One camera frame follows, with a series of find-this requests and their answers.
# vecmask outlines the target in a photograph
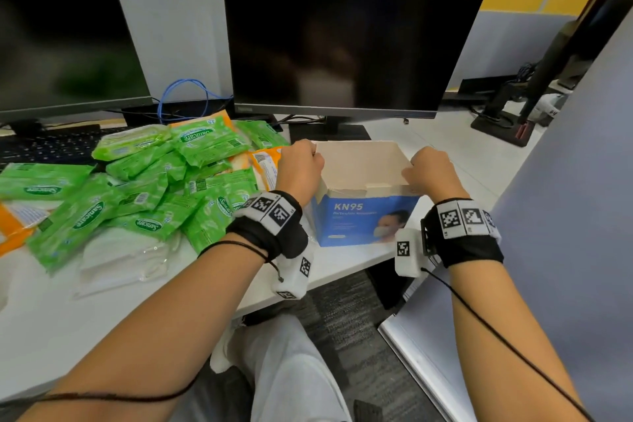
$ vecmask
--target kn95 box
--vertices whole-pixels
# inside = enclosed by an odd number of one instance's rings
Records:
[[[321,247],[393,242],[419,196],[401,171],[411,167],[390,141],[317,142],[325,167],[312,199],[312,218]]]

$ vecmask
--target white pants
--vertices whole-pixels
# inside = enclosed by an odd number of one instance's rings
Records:
[[[351,422],[334,376],[296,317],[284,314],[239,330],[239,367],[255,385],[251,422]],[[217,387],[196,383],[171,422],[224,422],[221,396]]]

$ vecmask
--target face mask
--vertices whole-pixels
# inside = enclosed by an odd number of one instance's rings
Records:
[[[392,234],[392,227],[378,226],[374,229],[374,237],[386,237]]]

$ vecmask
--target person's hand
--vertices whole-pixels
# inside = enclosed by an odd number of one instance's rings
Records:
[[[446,152],[426,146],[417,151],[411,164],[413,167],[404,169],[402,176],[416,193],[428,195],[433,203],[453,197],[470,198]]]
[[[316,193],[325,165],[323,155],[315,154],[316,149],[307,139],[281,149],[275,189],[289,193],[302,207]]]

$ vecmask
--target computer monitor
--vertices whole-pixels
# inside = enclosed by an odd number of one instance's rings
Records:
[[[144,104],[119,0],[0,0],[0,123]]]
[[[235,109],[433,118],[482,1],[224,0]]]
[[[589,0],[580,16],[567,22],[554,37],[526,87],[502,86],[471,127],[513,145],[526,146],[534,129],[527,117],[550,83],[559,76],[580,80],[631,7],[633,0]],[[519,96],[526,99],[519,116],[503,112],[510,97]]]

